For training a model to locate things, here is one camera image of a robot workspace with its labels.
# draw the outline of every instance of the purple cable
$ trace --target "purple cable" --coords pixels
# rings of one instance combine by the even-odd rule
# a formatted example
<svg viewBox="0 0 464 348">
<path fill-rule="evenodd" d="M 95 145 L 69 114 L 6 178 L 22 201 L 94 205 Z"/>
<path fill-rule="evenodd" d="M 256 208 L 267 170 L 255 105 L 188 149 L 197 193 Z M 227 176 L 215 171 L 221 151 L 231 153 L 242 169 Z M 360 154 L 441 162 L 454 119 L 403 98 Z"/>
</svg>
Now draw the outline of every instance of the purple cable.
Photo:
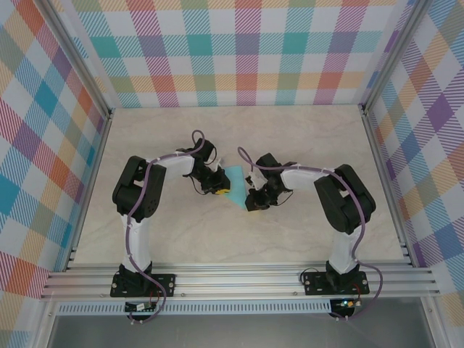
<svg viewBox="0 0 464 348">
<path fill-rule="evenodd" d="M 379 285 L 378 285 L 378 290 L 377 290 L 376 294 L 374 295 L 374 297 L 372 298 L 372 300 L 369 302 L 369 304 L 366 306 L 366 308 L 364 310 L 362 310 L 361 312 L 355 313 L 354 315 L 352 315 L 351 318 L 354 319 L 354 318 L 360 317 L 369 308 L 371 308 L 373 303 L 378 299 L 378 296 L 380 295 L 380 293 L 382 291 L 382 287 L 384 285 L 384 276 L 382 275 L 382 272 L 376 266 L 369 265 L 368 263 L 361 262 L 356 258 L 356 250 L 359 247 L 359 245 L 360 245 L 360 243 L 361 243 L 361 241 L 362 241 L 362 239 L 364 238 L 364 235 L 365 235 L 365 217 L 364 217 L 364 213 L 363 213 L 363 209 L 361 207 L 361 204 L 360 204 L 359 200 L 357 199 L 357 197 L 356 197 L 355 193 L 353 192 L 353 190 L 348 186 L 348 184 L 345 182 L 345 180 L 343 180 L 341 178 L 340 175 L 337 175 L 336 173 L 334 173 L 331 170 L 313 168 L 313 167 L 305 167 L 305 166 L 302 166 L 302 165 L 280 166 L 280 167 L 263 167 L 262 165 L 257 165 L 256 163 L 253 163 L 253 161 L 251 160 L 251 157 L 249 156 L 249 154 L 247 153 L 247 151 L 243 147 L 239 146 L 237 151 L 238 151 L 240 157 L 246 163 L 251 165 L 252 168 L 256 167 L 258 169 L 263 169 L 263 170 L 295 169 L 295 170 L 307 170 L 307 171 L 316 172 L 316 173 L 324 173 L 324 174 L 328 174 L 328 175 L 333 176 L 347 190 L 348 194 L 351 196 L 351 198 L 353 199 L 353 202 L 355 203 L 357 212 L 359 213 L 360 219 L 361 219 L 361 233 L 360 233 L 359 238 L 356 240 L 355 245 L 353 246 L 352 258 L 357 264 L 359 264 L 359 265 L 361 265 L 363 267 L 367 267 L 367 268 L 371 268 L 371 269 L 375 270 L 378 273 L 378 277 L 380 278 Z"/>
<path fill-rule="evenodd" d="M 140 269 L 140 267 L 136 264 L 136 262 L 133 260 L 132 258 L 132 254 L 131 254 L 131 246 L 130 246 L 130 243 L 129 243 L 129 233 L 131 232 L 131 218 L 132 218 L 132 215 L 134 214 L 134 212 L 136 212 L 137 208 L 140 206 L 142 200 L 144 199 L 145 197 L 145 192 L 146 192 L 146 185 L 148 183 L 148 177 L 149 177 L 149 173 L 150 173 L 150 168 L 152 167 L 152 165 L 160 160 L 165 160 L 166 158 L 171 158 L 171 157 L 180 157 L 180 156 L 189 156 L 191 154 L 194 154 L 195 152 L 198 152 L 204 145 L 204 134 L 201 130 L 199 129 L 196 129 L 192 132 L 191 134 L 191 138 L 192 140 L 194 141 L 194 144 L 195 144 L 195 139 L 194 139 L 194 135 L 195 133 L 199 133 L 201 136 L 202 136 L 202 143 L 200 144 L 200 146 L 198 148 L 196 148 L 195 150 L 192 150 L 190 152 L 184 152 L 184 153 L 175 153 L 175 154 L 166 154 L 164 156 L 161 156 L 159 158 L 156 158 L 156 159 L 153 159 L 147 166 L 146 166 L 146 171 L 145 171 L 145 177 L 144 177 L 144 185 L 142 186 L 142 190 L 140 192 L 140 196 L 138 197 L 137 199 L 137 202 L 134 204 L 132 210 L 128 213 L 128 220 L 127 220 L 127 227 L 125 229 L 125 250 L 128 254 L 128 258 L 129 258 L 129 261 L 130 263 L 132 264 L 132 266 L 137 270 L 137 272 L 139 272 L 143 277 L 145 277 L 146 279 L 148 279 L 149 281 L 151 281 L 154 285 L 156 285 L 158 288 L 161 289 L 162 291 L 162 304 L 159 306 L 158 310 L 153 313 L 152 315 L 150 315 L 146 320 L 140 320 L 140 321 L 135 321 L 133 318 L 132 318 L 132 313 L 129 313 L 129 318 L 132 320 L 132 323 L 140 323 L 140 324 L 143 324 L 143 323 L 148 323 L 149 321 L 152 321 L 153 319 L 155 319 L 158 314 L 163 310 L 163 308 L 165 307 L 165 304 L 166 304 L 166 299 L 167 299 L 167 295 L 166 295 L 166 289 L 164 288 L 163 285 L 161 285 L 159 282 L 157 282 L 156 280 L 154 280 L 151 276 L 145 274 L 143 272 L 143 270 Z"/>
</svg>

